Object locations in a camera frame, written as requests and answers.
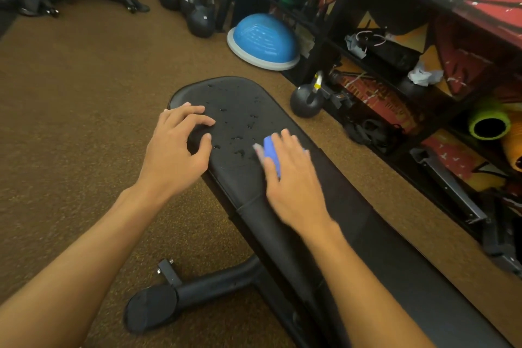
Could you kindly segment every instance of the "green foam roller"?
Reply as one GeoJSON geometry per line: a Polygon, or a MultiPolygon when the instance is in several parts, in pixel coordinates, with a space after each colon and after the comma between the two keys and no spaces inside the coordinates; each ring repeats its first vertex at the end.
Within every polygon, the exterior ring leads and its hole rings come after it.
{"type": "Polygon", "coordinates": [[[495,98],[484,98],[478,101],[471,110],[468,128],[473,137],[483,141],[492,141],[509,132],[511,121],[500,101],[495,98]]]}

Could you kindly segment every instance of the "dumbbell rack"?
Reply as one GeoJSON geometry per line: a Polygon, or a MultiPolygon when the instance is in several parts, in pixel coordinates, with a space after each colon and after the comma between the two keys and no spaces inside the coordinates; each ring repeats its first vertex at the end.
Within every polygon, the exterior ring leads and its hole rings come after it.
{"type": "MultiPolygon", "coordinates": [[[[225,18],[232,1],[233,0],[221,1],[216,17],[216,28],[218,30],[223,29],[225,18]]],[[[426,173],[422,163],[417,163],[414,160],[410,151],[419,147],[425,139],[434,134],[438,129],[445,128],[468,147],[475,150],[499,168],[499,170],[503,171],[508,178],[522,182],[522,174],[510,167],[499,145],[484,145],[471,138],[471,136],[459,126],[462,113],[481,97],[491,93],[494,88],[508,80],[522,67],[522,54],[518,50],[512,50],[510,53],[511,56],[503,65],[486,69],[473,83],[469,83],[469,87],[473,88],[473,91],[466,93],[455,101],[434,86],[423,88],[413,84],[407,78],[398,75],[397,72],[390,68],[384,61],[379,60],[378,57],[367,55],[364,60],[361,60],[348,51],[343,39],[346,34],[355,33],[356,23],[362,19],[360,11],[353,7],[363,4],[363,0],[336,0],[335,6],[323,25],[316,26],[286,8],[279,0],[234,0],[230,26],[235,27],[237,23],[246,16],[255,13],[266,13],[271,7],[276,6],[284,14],[308,29],[315,38],[315,45],[310,51],[309,57],[301,57],[301,60],[294,68],[283,72],[284,76],[294,85],[299,86],[310,82],[314,74],[319,70],[325,72],[330,71],[339,55],[342,55],[356,63],[369,75],[385,84],[406,104],[418,109],[420,108],[427,116],[422,122],[422,128],[420,130],[406,135],[394,148],[388,148],[385,151],[383,151],[382,148],[377,148],[372,145],[368,147],[443,212],[463,227],[473,238],[479,242],[483,242],[485,239],[488,239],[487,237],[491,237],[491,232],[487,228],[484,228],[483,223],[470,224],[469,212],[466,212],[465,209],[463,210],[462,206],[459,206],[459,204],[447,194],[443,186],[435,183],[434,179],[426,173]]],[[[430,5],[429,8],[437,8],[437,6],[430,5]]],[[[482,31],[481,28],[473,28],[473,30],[482,31]]],[[[358,101],[357,98],[355,98],[354,105],[347,114],[344,112],[340,113],[337,108],[329,103],[326,103],[325,109],[341,124],[345,124],[347,119],[356,123],[366,119],[374,119],[389,125],[385,119],[366,104],[358,101]]],[[[480,199],[476,197],[476,193],[474,193],[471,188],[465,184],[461,184],[460,186],[462,186],[464,192],[474,196],[473,199],[480,203],[480,199]]],[[[508,208],[502,207],[502,212],[508,214],[508,216],[506,216],[507,218],[512,217],[512,212],[508,208]]]]}

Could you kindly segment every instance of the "bench leg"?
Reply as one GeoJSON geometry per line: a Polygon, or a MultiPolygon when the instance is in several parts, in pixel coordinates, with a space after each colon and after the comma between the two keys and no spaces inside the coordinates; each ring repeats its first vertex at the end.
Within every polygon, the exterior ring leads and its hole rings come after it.
{"type": "Polygon", "coordinates": [[[133,334],[143,334],[176,320],[187,308],[255,286],[283,327],[300,348],[309,348],[292,305],[265,270],[257,256],[244,263],[182,282],[171,262],[158,265],[167,284],[153,285],[134,294],[124,311],[124,324],[133,334]]]}

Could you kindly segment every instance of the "floor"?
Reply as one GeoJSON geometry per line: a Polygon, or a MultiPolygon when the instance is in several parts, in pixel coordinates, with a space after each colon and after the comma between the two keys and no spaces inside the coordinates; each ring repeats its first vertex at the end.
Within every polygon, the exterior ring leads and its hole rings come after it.
{"type": "MultiPolygon", "coordinates": [[[[294,87],[239,61],[224,34],[191,36],[160,8],[131,15],[101,0],[72,0],[61,16],[16,19],[0,42],[0,301],[97,220],[133,184],[158,114],[186,84],[213,76],[257,81],[288,110],[294,87]]],[[[384,219],[416,246],[517,347],[522,284],[327,114],[299,124],[384,219]]],[[[122,326],[134,292],[172,258],[182,278],[231,266],[250,249],[199,181],[145,233],[103,303],[83,348],[287,347],[254,291],[184,314],[136,338],[122,326]]]]}

